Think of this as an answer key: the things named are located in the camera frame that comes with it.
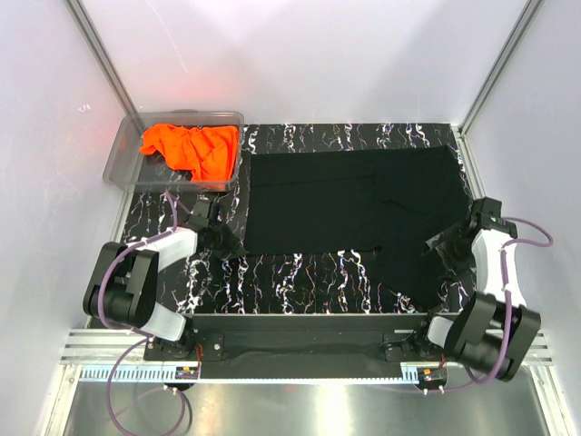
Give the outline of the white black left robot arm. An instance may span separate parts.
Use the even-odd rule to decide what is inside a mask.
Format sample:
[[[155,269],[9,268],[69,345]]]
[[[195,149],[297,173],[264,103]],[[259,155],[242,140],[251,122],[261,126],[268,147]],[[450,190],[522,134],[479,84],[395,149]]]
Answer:
[[[97,258],[84,300],[84,312],[110,329],[130,329],[147,338],[151,350],[176,360],[202,357],[190,318],[157,302],[158,275],[198,251],[221,261],[246,254],[241,239],[221,218],[217,199],[200,199],[178,219],[180,202],[164,194],[172,225],[133,243],[106,243]]]

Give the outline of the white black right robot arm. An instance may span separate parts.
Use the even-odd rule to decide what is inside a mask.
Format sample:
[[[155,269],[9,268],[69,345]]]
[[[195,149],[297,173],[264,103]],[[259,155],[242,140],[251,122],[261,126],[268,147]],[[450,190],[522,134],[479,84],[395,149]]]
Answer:
[[[476,275],[476,289],[456,319],[434,316],[412,337],[413,352],[423,360],[442,353],[462,364],[475,384],[510,381],[541,327],[541,316],[527,308],[517,278],[520,244],[552,245],[517,234],[518,218],[504,218],[502,203],[488,197],[472,203],[468,217],[425,243],[445,268],[458,278]]]

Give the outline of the black t shirt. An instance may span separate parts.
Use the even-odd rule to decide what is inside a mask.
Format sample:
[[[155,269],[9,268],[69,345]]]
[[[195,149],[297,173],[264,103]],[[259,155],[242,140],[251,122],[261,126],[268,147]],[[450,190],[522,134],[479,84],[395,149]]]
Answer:
[[[426,242],[469,206],[446,146],[257,154],[243,244],[250,254],[374,252],[374,281],[432,309],[446,269]]]

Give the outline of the clear plastic bin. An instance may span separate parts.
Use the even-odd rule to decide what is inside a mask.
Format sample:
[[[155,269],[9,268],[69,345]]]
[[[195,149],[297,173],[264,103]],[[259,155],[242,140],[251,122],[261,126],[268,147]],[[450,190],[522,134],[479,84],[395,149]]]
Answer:
[[[232,177],[225,181],[195,182],[188,171],[170,169],[160,154],[141,154],[143,133],[155,124],[173,124],[188,128],[236,126],[240,139]],[[164,189],[175,192],[227,192],[239,173],[243,124],[244,117],[238,112],[182,110],[127,115],[122,120],[113,142],[103,179],[124,191],[133,188],[136,192],[161,192]]]

